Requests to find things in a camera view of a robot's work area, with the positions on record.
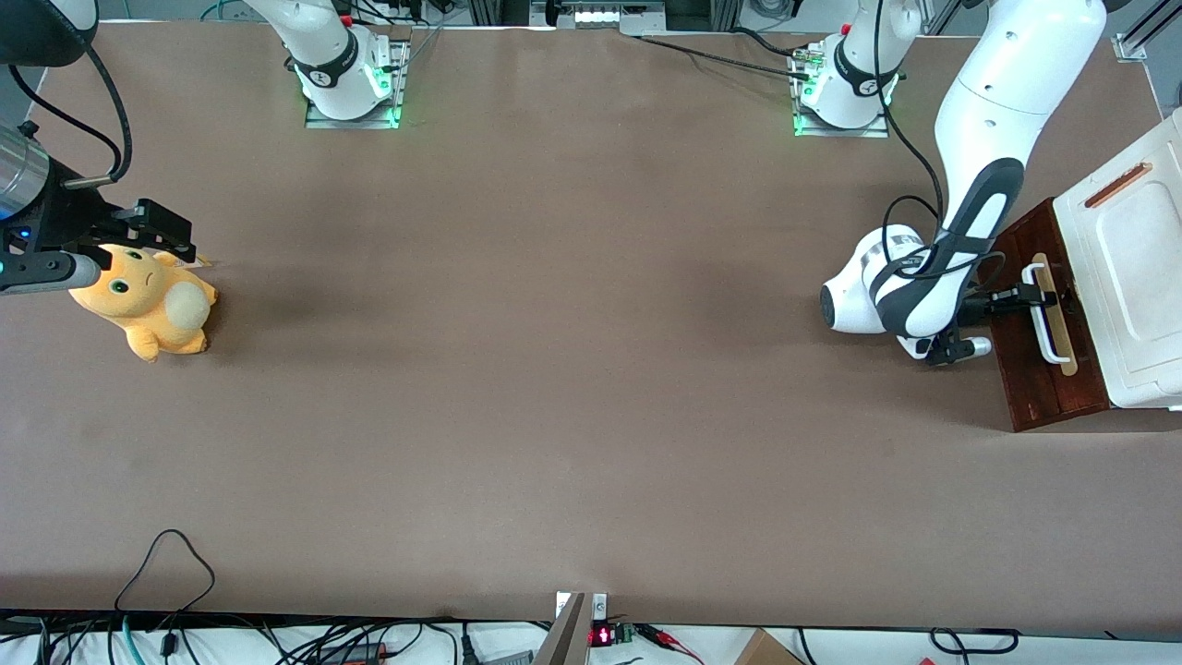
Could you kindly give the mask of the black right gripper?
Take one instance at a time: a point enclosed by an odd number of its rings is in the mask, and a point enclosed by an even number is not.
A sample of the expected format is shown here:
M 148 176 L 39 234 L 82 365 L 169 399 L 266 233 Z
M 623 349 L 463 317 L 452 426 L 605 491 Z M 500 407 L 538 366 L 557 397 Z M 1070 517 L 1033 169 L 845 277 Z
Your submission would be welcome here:
M 76 172 L 61 163 L 35 172 L 27 167 L 21 175 L 4 167 L 4 254 L 60 249 L 92 261 L 113 260 L 100 243 L 115 206 L 96 189 L 66 189 L 63 182 L 71 176 Z M 155 200 L 118 208 L 115 223 L 123 232 L 117 245 L 165 252 L 186 265 L 199 262 L 191 222 Z

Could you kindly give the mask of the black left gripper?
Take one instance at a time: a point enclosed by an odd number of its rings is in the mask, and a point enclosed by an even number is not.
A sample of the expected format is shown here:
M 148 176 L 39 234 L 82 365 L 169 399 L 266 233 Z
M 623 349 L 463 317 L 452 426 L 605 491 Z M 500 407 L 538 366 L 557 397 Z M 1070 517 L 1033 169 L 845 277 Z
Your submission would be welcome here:
M 1014 283 L 1009 289 L 987 292 L 970 291 L 959 304 L 957 327 L 979 327 L 993 314 L 1013 314 L 1030 308 L 1058 307 L 1056 291 L 1043 291 L 1038 283 Z

